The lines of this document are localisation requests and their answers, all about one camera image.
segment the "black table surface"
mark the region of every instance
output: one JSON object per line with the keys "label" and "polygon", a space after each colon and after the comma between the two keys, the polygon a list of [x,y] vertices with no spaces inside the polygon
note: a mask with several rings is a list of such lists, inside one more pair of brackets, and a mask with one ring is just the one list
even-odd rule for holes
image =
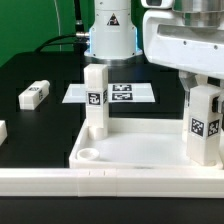
{"label": "black table surface", "polygon": [[[68,168],[85,105],[62,100],[69,84],[83,83],[85,66],[73,52],[28,52],[0,68],[0,120],[8,132],[0,168]],[[20,110],[18,95],[39,80],[50,82],[49,96],[35,111]],[[110,104],[110,116],[181,119],[184,91],[176,70],[149,63],[109,70],[109,83],[148,82],[155,103]],[[223,209],[222,199],[1,197],[0,223],[214,223],[223,221]]]}

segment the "white tray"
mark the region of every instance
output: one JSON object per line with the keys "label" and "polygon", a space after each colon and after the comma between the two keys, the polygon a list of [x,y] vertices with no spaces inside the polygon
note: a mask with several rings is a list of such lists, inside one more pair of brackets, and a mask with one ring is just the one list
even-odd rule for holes
{"label": "white tray", "polygon": [[[189,168],[200,167],[186,156],[181,120],[109,119],[109,134],[102,141],[88,138],[84,122],[69,158],[70,168]],[[77,153],[94,148],[97,161],[79,161]],[[222,169],[220,158],[213,169]]]}

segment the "white rectangular block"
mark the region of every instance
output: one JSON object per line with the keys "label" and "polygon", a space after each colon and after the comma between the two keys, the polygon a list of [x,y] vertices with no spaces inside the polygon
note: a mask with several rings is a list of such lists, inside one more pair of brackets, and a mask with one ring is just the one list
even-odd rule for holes
{"label": "white rectangular block", "polygon": [[102,140],[108,133],[108,68],[106,65],[90,64],[84,69],[84,78],[89,137]]}
{"label": "white rectangular block", "polygon": [[212,103],[221,92],[222,88],[209,84],[192,88],[190,95],[191,114],[203,120],[216,119],[217,113],[212,113]]}
{"label": "white rectangular block", "polygon": [[4,142],[7,137],[7,130],[5,121],[0,121],[0,145]]}
{"label": "white rectangular block", "polygon": [[219,156],[223,115],[212,112],[212,103],[221,91],[211,85],[191,89],[187,155],[204,166],[215,165]]}
{"label": "white rectangular block", "polygon": [[84,68],[85,85],[88,90],[107,88],[108,67],[107,65],[90,64]]}
{"label": "white rectangular block", "polygon": [[34,110],[49,94],[50,83],[46,80],[36,81],[19,95],[21,110]]}

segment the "white box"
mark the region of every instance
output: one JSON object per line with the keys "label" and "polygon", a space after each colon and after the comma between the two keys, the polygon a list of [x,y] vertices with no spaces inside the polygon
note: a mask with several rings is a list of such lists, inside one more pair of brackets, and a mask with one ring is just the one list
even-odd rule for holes
{"label": "white box", "polygon": [[34,110],[49,94],[50,83],[46,80],[36,81],[19,95],[21,110]]}

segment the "green background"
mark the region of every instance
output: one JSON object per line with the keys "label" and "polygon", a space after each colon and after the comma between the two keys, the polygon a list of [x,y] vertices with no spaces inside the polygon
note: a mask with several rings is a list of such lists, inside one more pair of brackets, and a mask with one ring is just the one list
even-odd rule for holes
{"label": "green background", "polygon": [[[85,31],[88,31],[94,23],[94,0],[80,0],[80,4]],[[57,0],[57,5],[61,21],[61,34],[74,33],[74,1]],[[138,28],[141,48],[144,11],[140,0],[132,0],[132,21]],[[0,66],[13,55],[33,51],[46,40],[58,35],[54,0],[1,0]]]}

